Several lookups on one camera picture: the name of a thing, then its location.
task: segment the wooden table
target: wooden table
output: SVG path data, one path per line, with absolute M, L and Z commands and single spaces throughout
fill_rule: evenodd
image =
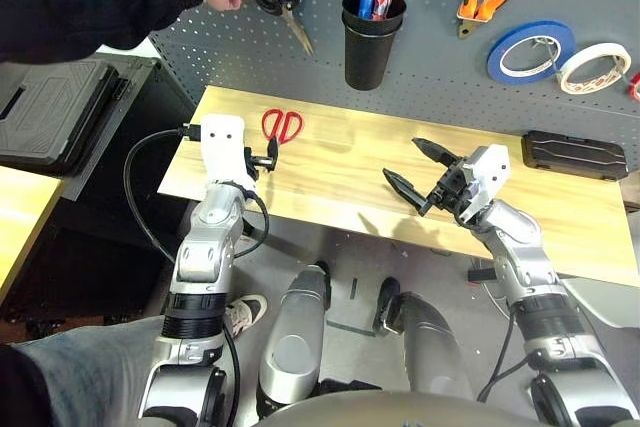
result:
M 419 122 L 247 92 L 209 87 L 193 117 L 238 115 L 245 143 L 263 155 L 261 118 L 268 109 L 295 110 L 305 119 L 301 134 L 284 144 L 275 172 L 261 174 L 259 195 L 273 215 L 489 257 L 453 217 L 432 209 L 417 215 L 385 181 L 387 167 L 427 194 L 444 167 L 411 143 L 424 137 L 458 155 L 477 146 L 509 148 L 512 176 L 499 197 L 533 215 L 544 231 L 545 250 L 558 272 L 640 286 L 631 237 L 617 183 L 529 169 L 520 138 Z M 205 170 L 200 144 L 183 142 L 160 185 L 163 194 L 201 200 Z
M 0 303 L 62 192 L 63 181 L 0 167 Z

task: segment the pegboard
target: pegboard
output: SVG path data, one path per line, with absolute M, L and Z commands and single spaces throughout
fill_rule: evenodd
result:
M 633 75 L 640 69 L 639 0 L 509 0 L 494 20 L 464 40 L 457 37 L 460 0 L 405 1 L 407 14 L 385 79 L 370 92 L 353 90 L 344 81 L 342 0 L 303 0 L 297 8 L 313 58 L 284 20 L 260 11 L 253 0 L 235 12 L 204 5 L 186 11 L 152 40 L 194 101 L 206 85 L 219 85 L 515 135 L 546 130 L 616 142 L 631 169 L 640 167 L 640 102 L 627 95 L 623 81 L 570 96 L 554 77 L 511 86 L 486 73 L 489 50 L 504 33 L 554 19 L 572 28 L 578 48 L 624 45 L 634 59 Z

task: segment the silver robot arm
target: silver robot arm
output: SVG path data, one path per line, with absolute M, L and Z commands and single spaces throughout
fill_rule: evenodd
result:
M 530 215 L 494 200 L 510 175 L 507 148 L 479 147 L 467 159 L 425 139 L 413 142 L 447 167 L 436 187 L 424 197 L 400 175 L 385 169 L 385 177 L 421 215 L 432 206 L 451 212 L 491 253 L 497 279 L 525 339 L 528 364 L 539 372 L 531 384 L 538 418 L 571 427 L 638 419 L 633 402 L 544 253 L 540 226 Z
M 255 191 L 255 165 L 273 170 L 277 159 L 277 145 L 273 158 L 247 155 L 239 117 L 205 116 L 200 137 L 206 195 L 191 214 L 191 228 L 176 256 L 164 325 L 139 410 L 140 418 L 162 417 L 194 427 L 225 420 L 226 375 L 215 362 L 222 355 L 235 244 L 242 234 L 247 194 Z

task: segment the scissors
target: scissors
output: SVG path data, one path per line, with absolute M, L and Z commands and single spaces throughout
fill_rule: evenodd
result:
M 271 128 L 271 132 L 267 132 L 267 124 L 272 118 L 275 119 L 273 121 L 273 127 Z M 298 127 L 292 134 L 289 134 L 291 119 L 296 119 L 298 121 Z M 279 144 L 286 144 L 290 140 L 295 139 L 297 135 L 300 133 L 300 131 L 302 130 L 302 126 L 303 126 L 302 116 L 297 112 L 287 112 L 285 114 L 280 109 L 271 109 L 271 110 L 267 110 L 262 116 L 262 133 L 269 140 L 276 138 Z

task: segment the black cup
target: black cup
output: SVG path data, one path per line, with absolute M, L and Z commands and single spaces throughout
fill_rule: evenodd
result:
M 382 83 L 393 38 L 402 26 L 407 4 L 393 0 L 384 20 L 358 17 L 360 0 L 342 0 L 344 23 L 344 78 L 357 90 L 372 90 Z

